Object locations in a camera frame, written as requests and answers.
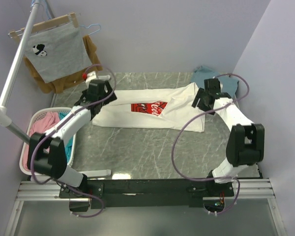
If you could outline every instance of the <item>red logo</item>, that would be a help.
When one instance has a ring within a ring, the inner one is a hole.
[[[166,105],[167,102],[131,104],[131,111],[159,116],[166,107]]]

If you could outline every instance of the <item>white plastic basket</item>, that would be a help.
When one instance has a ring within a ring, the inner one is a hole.
[[[30,119],[30,123],[29,123],[29,127],[28,127],[28,130],[27,130],[27,134],[29,134],[30,128],[32,127],[32,125],[36,121],[38,121],[40,119],[43,119],[46,116],[47,112],[69,113],[70,111],[71,111],[71,108],[69,108],[69,107],[50,107],[50,108],[42,109],[42,110],[36,112],[34,114],[34,116]],[[72,166],[72,164],[73,164],[73,157],[74,157],[74,150],[75,150],[75,142],[76,142],[76,134],[73,136],[73,142],[72,142],[72,150],[71,150],[70,160],[67,163],[68,166]],[[20,164],[21,171],[24,174],[31,176],[31,172],[28,171],[28,170],[26,170],[23,167],[23,162],[22,162],[23,161],[23,155],[24,155],[24,151],[25,151],[25,146],[26,145],[27,144],[25,144],[25,143],[23,144],[23,148],[22,148],[22,153],[21,153],[21,158],[20,158],[20,163],[19,164]]]

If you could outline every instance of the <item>gray marble table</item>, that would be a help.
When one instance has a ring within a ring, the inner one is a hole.
[[[174,89],[186,86],[192,73],[116,73],[117,89]],[[55,107],[72,107],[85,84],[57,95]],[[225,158],[229,137],[218,116],[206,116],[203,133],[184,132],[176,146],[175,162],[190,177],[206,177]],[[78,171],[111,169],[113,178],[177,178],[171,148],[178,130],[106,128],[86,124],[77,133],[74,162]],[[254,165],[239,177],[260,177]]]

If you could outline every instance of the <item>panda print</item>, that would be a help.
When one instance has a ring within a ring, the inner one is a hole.
[[[47,52],[44,51],[45,45],[44,44],[37,44],[33,46],[34,53],[39,57],[47,56]]]

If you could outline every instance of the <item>blue garment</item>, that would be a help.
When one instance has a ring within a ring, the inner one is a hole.
[[[191,78],[191,82],[195,82],[199,88],[205,88],[204,80],[211,79],[214,76],[220,75],[220,73],[211,70],[208,67],[201,66],[197,69]],[[223,88],[222,92],[227,92],[231,97],[234,97],[237,87],[238,87],[238,78],[230,78],[228,76],[218,77],[220,83],[222,83]]]
[[[65,118],[65,116],[68,114],[68,113],[58,113],[59,114],[59,119],[62,120],[63,118]],[[70,156],[71,156],[71,151],[72,151],[72,145],[73,145],[73,137],[69,140],[69,142],[67,143],[67,146],[65,146],[65,156],[67,158],[67,163],[69,162],[70,160]]]

